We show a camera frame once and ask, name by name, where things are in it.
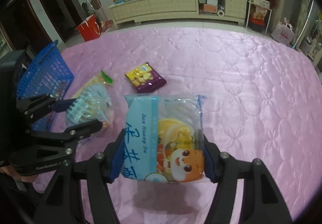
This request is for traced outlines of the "blue plastic basket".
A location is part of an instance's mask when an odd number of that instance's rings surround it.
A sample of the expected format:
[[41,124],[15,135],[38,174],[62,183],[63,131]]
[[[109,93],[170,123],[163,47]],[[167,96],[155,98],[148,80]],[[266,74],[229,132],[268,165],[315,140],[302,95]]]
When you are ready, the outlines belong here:
[[62,100],[71,86],[74,75],[57,48],[58,41],[51,42],[29,64],[19,80],[16,100],[49,95]]

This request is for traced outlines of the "clear pack blue tray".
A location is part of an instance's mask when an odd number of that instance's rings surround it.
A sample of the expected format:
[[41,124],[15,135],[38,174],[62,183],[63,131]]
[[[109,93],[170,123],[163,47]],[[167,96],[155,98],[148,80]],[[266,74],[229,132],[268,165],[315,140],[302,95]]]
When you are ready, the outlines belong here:
[[102,122],[102,130],[114,121],[112,99],[103,83],[86,87],[65,112],[67,127],[76,126],[92,120]]

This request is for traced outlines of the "light blue pastry packet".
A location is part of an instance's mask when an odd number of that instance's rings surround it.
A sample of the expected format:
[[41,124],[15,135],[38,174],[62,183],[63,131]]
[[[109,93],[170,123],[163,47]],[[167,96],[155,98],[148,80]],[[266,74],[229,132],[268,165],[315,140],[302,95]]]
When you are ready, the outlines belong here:
[[204,96],[127,95],[125,178],[186,183],[204,177]]

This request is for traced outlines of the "green-ended cracker pack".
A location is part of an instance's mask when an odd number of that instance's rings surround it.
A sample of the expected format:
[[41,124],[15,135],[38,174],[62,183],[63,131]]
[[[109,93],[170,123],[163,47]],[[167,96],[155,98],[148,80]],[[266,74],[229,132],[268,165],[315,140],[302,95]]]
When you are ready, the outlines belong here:
[[97,73],[95,76],[93,76],[91,79],[89,79],[83,86],[80,87],[80,89],[71,97],[72,99],[75,99],[79,97],[79,95],[89,86],[92,86],[97,83],[101,83],[105,86],[112,85],[113,79],[107,75],[106,72],[101,70],[99,73]]

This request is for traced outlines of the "red paper bag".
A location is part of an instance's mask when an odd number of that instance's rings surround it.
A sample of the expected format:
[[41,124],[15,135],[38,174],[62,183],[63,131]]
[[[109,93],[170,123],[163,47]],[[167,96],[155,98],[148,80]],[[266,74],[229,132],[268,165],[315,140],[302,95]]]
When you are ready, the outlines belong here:
[[85,42],[97,39],[101,35],[99,23],[96,21],[96,17],[94,15],[88,16],[76,28]]

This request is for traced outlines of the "purple yellow snack packet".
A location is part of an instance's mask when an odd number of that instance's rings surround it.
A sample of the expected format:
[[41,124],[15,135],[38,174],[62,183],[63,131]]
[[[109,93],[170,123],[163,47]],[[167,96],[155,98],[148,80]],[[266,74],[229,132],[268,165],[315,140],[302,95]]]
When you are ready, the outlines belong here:
[[125,73],[138,94],[152,93],[166,85],[166,80],[148,62]]

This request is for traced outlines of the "pink shopping bag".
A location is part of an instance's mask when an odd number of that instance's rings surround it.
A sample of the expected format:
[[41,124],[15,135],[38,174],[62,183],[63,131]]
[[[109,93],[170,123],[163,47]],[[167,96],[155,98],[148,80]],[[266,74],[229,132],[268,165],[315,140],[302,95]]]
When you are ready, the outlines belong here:
[[295,37],[294,28],[287,18],[279,21],[271,33],[272,38],[281,44],[289,46]]

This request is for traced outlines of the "cream tv cabinet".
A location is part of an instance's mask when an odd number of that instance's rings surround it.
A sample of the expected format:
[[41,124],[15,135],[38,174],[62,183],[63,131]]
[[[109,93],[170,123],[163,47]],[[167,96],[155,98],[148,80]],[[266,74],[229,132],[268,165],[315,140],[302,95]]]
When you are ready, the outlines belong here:
[[120,0],[109,7],[114,25],[171,19],[206,19],[244,25],[247,0]]

